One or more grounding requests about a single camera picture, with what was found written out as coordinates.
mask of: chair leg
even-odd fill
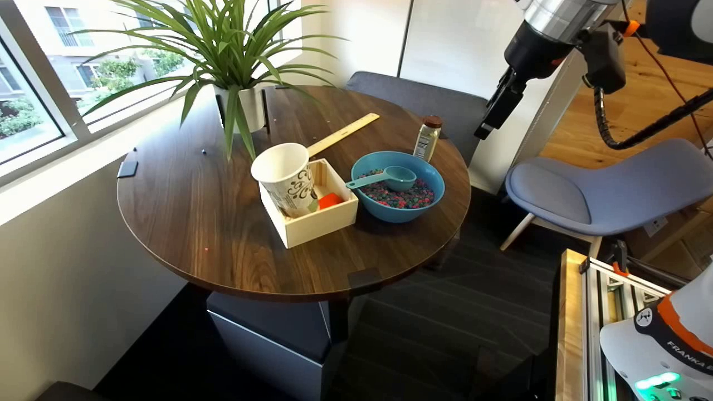
[[[600,246],[601,246],[601,236],[593,236],[593,240],[587,243],[587,256],[596,259],[600,256]]]
[[[510,243],[535,220],[535,214],[527,214],[519,220],[519,225],[510,231],[510,236],[498,245],[498,251],[505,251]]]

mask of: white cup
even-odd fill
[[[307,162],[307,147],[280,142],[261,151],[249,174],[268,188],[271,203],[285,216],[303,216],[317,208],[314,181]]]

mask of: gray chair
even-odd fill
[[[474,128],[485,114],[485,98],[372,70],[354,70],[346,87],[395,103],[413,115],[438,115],[442,120],[442,137],[470,164],[477,147]]]
[[[663,139],[604,169],[578,169],[547,158],[516,162],[505,192],[527,216],[500,243],[500,251],[529,225],[591,243],[623,234],[713,195],[713,159],[688,139]]]

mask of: floor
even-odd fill
[[[458,245],[438,270],[370,294],[325,398],[477,398],[551,338],[553,282],[563,246],[583,243],[529,227],[477,192]],[[97,383],[123,398],[288,398],[231,360],[204,314],[207,292],[186,284]]]

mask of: wooden stick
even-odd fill
[[[350,125],[341,127],[338,132],[332,132],[329,135],[325,135],[325,137],[320,137],[320,139],[312,142],[312,145],[307,147],[310,158],[312,158],[314,154],[319,154],[319,151],[322,151],[322,148],[332,147],[334,142],[338,142],[338,139],[342,139],[342,137],[352,135],[354,132],[363,128],[366,125],[370,125],[370,122],[372,122],[372,120],[376,120],[376,117],[379,117],[379,114],[366,114],[363,117],[359,117],[359,120],[354,120],[354,122],[350,122]]]

